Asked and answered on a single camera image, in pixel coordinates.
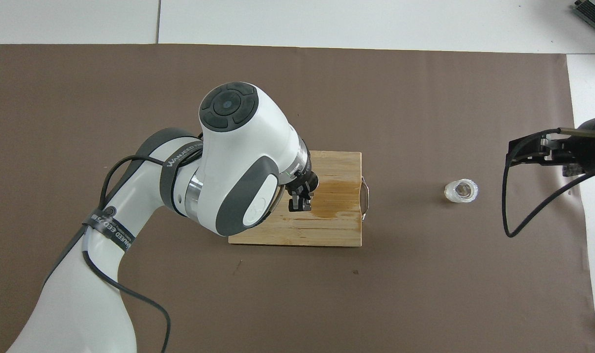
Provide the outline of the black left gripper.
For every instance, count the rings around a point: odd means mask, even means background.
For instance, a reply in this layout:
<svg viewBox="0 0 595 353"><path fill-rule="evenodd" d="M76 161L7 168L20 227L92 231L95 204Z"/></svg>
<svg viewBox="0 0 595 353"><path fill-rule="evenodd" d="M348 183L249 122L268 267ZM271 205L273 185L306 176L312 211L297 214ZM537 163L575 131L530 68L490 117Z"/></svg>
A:
<svg viewBox="0 0 595 353"><path fill-rule="evenodd" d="M309 167L297 170L290 176L291 180L282 185L291 196L289 212L311 211L311 200L319 185L319 177Z"/></svg>

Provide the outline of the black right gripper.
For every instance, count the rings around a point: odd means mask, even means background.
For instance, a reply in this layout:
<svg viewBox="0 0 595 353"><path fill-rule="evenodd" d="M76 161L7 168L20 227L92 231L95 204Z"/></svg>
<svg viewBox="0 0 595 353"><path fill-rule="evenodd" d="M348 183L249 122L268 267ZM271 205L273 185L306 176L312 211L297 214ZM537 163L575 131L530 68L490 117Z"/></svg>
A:
<svg viewBox="0 0 595 353"><path fill-rule="evenodd" d="M560 139L551 139L550 132L537 132L509 142L507 167L522 164L558 166L569 163L569 153ZM575 161L564 166L564 176L573 177L595 171L595 138L572 136L567 140Z"/></svg>

